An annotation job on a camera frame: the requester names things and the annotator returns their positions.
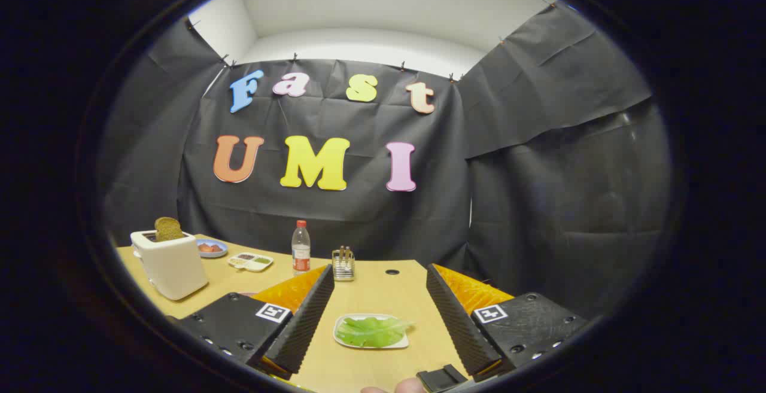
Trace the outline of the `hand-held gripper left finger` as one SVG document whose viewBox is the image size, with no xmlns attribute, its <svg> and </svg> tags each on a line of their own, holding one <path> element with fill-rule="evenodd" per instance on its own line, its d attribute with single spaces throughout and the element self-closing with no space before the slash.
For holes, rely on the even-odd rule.
<svg viewBox="0 0 766 393">
<path fill-rule="evenodd" d="M 325 266 L 254 297 L 226 293 L 174 325 L 233 360 L 289 380 L 303 364 L 334 287 L 333 270 Z"/>
</svg>

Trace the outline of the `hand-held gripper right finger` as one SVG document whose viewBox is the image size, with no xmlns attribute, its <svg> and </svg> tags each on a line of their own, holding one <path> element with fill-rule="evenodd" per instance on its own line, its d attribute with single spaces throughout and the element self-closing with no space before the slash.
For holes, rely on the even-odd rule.
<svg viewBox="0 0 766 393">
<path fill-rule="evenodd" d="M 467 374 L 484 381 L 555 350 L 586 319 L 541 293 L 514 297 L 435 263 L 426 287 Z"/>
</svg>

